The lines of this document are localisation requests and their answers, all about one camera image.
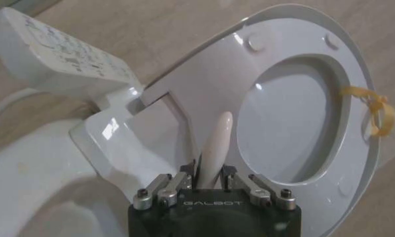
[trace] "yellow rubber band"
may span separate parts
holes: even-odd
[[[353,95],[365,98],[371,113],[371,135],[387,136],[393,130],[395,123],[395,109],[387,104],[386,96],[378,95],[373,90],[357,86],[349,86],[342,89],[342,95]],[[375,120],[379,119],[379,110],[383,110],[382,126],[377,126]]]

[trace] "toilet seat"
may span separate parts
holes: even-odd
[[[302,8],[307,11],[304,15],[314,13],[319,17],[319,12],[299,5],[280,6],[274,12],[279,19],[258,22],[255,18],[260,16],[255,16],[250,19],[251,25],[234,28],[230,35],[194,54],[146,89],[142,95],[144,105],[164,94],[170,94],[176,101],[188,118],[195,154],[203,147],[218,115],[231,111],[235,121],[240,123],[243,101],[258,79],[290,60],[322,62],[322,67],[334,71],[337,88],[349,85],[371,87],[366,66],[354,45],[349,44],[349,39],[343,40],[339,31],[333,31],[334,27],[327,30],[310,19],[296,19],[296,12]],[[284,82],[283,86],[296,90],[291,82]],[[272,180],[282,188],[290,188],[298,198],[304,237],[326,236],[333,231],[370,181],[378,150],[371,149],[377,141],[367,140],[366,131],[362,130],[366,113],[367,108],[358,99],[343,97],[337,137],[317,172],[298,182]],[[227,163],[235,165],[239,172],[256,172],[271,178],[267,169],[260,166],[251,169],[248,160],[246,164],[239,135],[235,128]]]

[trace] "white plastic handle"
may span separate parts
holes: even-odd
[[[218,119],[215,130],[203,147],[198,189],[211,189],[215,186],[230,149],[231,128],[232,114],[224,112]]]

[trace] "beige floor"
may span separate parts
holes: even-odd
[[[147,84],[208,38],[278,3],[307,4],[334,17],[359,45],[374,84],[395,106],[395,0],[63,0],[37,18],[126,60]],[[0,62],[0,100],[24,85]],[[91,114],[85,103],[27,98],[0,116],[0,146],[41,124]],[[395,157],[395,129],[382,163]],[[379,170],[361,204],[334,236],[395,236],[395,160]]]

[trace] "toilet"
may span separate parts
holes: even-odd
[[[112,90],[96,100],[101,112],[45,125],[0,151],[0,236],[128,236],[120,210],[158,174],[198,159],[224,111],[226,163],[292,190],[302,236],[327,236],[378,161],[369,108],[341,95],[350,85],[374,89],[338,23],[296,4],[263,10],[147,88]]]

